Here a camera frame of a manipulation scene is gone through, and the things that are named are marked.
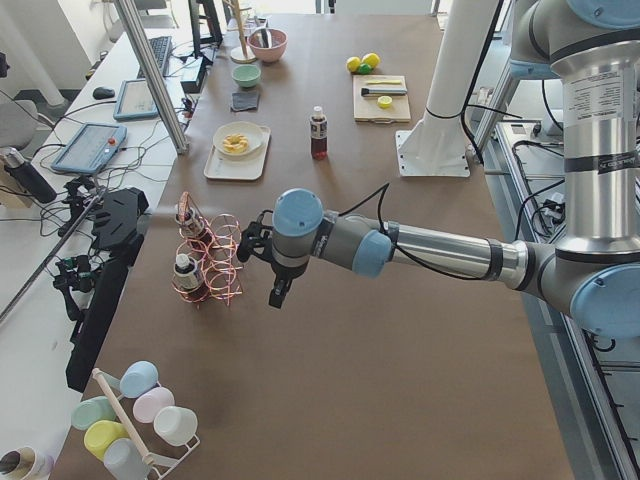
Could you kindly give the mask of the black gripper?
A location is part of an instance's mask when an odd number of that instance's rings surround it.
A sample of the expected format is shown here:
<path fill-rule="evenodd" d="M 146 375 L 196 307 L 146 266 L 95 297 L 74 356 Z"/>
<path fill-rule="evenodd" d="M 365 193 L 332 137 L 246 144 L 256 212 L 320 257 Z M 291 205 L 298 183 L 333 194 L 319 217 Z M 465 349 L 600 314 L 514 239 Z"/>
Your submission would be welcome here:
<path fill-rule="evenodd" d="M 267 263 L 273 261 L 273 227 L 263 223 L 266 213 L 272 213 L 272 210 L 263 210 L 257 218 L 241 232 L 241 240 L 236 250 L 236 257 L 240 262 L 246 263 L 251 256 L 255 256 Z"/>

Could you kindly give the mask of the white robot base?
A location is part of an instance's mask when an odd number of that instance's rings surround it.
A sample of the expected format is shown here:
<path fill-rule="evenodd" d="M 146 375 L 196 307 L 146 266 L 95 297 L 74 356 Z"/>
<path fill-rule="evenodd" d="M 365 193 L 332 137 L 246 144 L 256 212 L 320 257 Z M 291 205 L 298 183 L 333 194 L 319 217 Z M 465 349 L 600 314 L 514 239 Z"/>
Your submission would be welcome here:
<path fill-rule="evenodd" d="M 454 1 L 441 42 L 424 115 L 396 133 L 403 177 L 467 177 L 468 137 L 462 121 L 482 52 L 491 42 L 502 3 Z"/>

